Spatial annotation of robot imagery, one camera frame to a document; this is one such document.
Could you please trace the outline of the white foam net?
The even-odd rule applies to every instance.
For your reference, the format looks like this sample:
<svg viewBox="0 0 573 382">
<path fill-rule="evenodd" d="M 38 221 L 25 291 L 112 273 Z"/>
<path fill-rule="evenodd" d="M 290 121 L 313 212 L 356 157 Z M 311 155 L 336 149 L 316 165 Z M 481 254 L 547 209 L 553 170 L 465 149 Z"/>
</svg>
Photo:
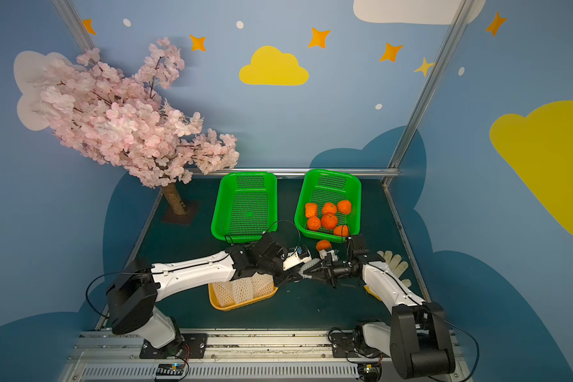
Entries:
<svg viewBox="0 0 573 382">
<path fill-rule="evenodd" d="M 235 304 L 232 293 L 232 283 L 220 282 L 212 284 L 214 296 L 219 307 L 229 307 Z"/>
<path fill-rule="evenodd" d="M 301 275 L 304 279 L 312 279 L 317 281 L 324 280 L 324 276 L 322 275 L 322 266 L 321 263 L 318 262 L 318 259 L 314 259 L 313 261 L 302 265 L 302 267 L 299 269 L 299 275 Z"/>
<path fill-rule="evenodd" d="M 251 278 L 253 298 L 257 299 L 274 291 L 275 285 L 271 275 L 254 274 Z"/>
<path fill-rule="evenodd" d="M 235 304 L 242 304 L 254 299 L 251 277 L 237 279 L 231 283 Z"/>
</svg>

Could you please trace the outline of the bare orange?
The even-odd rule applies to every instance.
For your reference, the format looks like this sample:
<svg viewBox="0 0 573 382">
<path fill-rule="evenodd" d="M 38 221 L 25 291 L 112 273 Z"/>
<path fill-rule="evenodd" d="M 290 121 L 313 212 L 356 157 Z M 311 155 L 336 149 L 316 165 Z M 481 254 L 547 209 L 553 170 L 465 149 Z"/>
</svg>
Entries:
<svg viewBox="0 0 573 382">
<path fill-rule="evenodd" d="M 337 211 L 342 215 L 350 215 L 353 205 L 349 200 L 342 200 L 337 203 Z"/>
<path fill-rule="evenodd" d="M 323 229 L 334 231 L 334 229 L 338 226 L 339 219 L 335 214 L 326 213 L 321 218 L 321 225 Z"/>
<path fill-rule="evenodd" d="M 322 227 L 322 222 L 317 216 L 311 216 L 307 219 L 307 229 L 318 231 Z"/>
<path fill-rule="evenodd" d="M 327 214 L 335 215 L 336 213 L 337 213 L 337 205 L 335 205 L 334 203 L 327 202 L 325 205 L 323 205 L 322 215 L 327 215 Z"/>
<path fill-rule="evenodd" d="M 348 237 L 350 235 L 350 227 L 347 224 L 337 226 L 333 234 L 336 237 Z"/>
<path fill-rule="evenodd" d="M 328 240 L 320 240 L 316 244 L 317 251 L 329 251 L 332 249 L 332 244 Z"/>
<path fill-rule="evenodd" d="M 304 206 L 305 217 L 307 219 L 312 218 L 313 216 L 318 216 L 318 205 L 312 202 L 305 203 Z"/>
</svg>

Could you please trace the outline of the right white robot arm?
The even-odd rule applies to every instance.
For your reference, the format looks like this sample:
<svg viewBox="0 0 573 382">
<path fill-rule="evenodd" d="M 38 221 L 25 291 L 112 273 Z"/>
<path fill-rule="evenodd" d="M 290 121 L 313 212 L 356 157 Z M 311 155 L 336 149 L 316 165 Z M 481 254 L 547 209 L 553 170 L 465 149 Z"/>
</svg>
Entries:
<svg viewBox="0 0 573 382">
<path fill-rule="evenodd" d="M 346 259 L 328 253 L 303 274 L 332 287 L 340 279 L 360 278 L 387 307 L 391 321 L 367 322 L 350 334 L 329 334 L 342 357 L 379 360 L 386 355 L 404 380 L 454 372 L 456 361 L 445 312 L 399 279 L 395 271 L 401 260 L 386 259 L 383 252 L 372 254 L 361 235 L 346 239 L 346 251 Z"/>
</svg>

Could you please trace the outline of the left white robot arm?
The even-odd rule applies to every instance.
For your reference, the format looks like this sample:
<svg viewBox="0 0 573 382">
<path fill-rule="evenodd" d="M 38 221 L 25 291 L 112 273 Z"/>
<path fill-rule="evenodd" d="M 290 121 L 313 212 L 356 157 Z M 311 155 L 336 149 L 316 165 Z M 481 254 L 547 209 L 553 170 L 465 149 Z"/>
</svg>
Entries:
<svg viewBox="0 0 573 382">
<path fill-rule="evenodd" d="M 231 245 L 211 256 L 179 263 L 134 260 L 106 291 L 111 332 L 140 336 L 142 358 L 184 359 L 189 354 L 186 339 L 175 320 L 156 307 L 158 302 L 189 289 L 255 274 L 270 275 L 278 287 L 301 280 L 297 268 L 310 260 L 307 248 L 289 249 L 275 232 L 266 232 L 254 242 Z"/>
</svg>

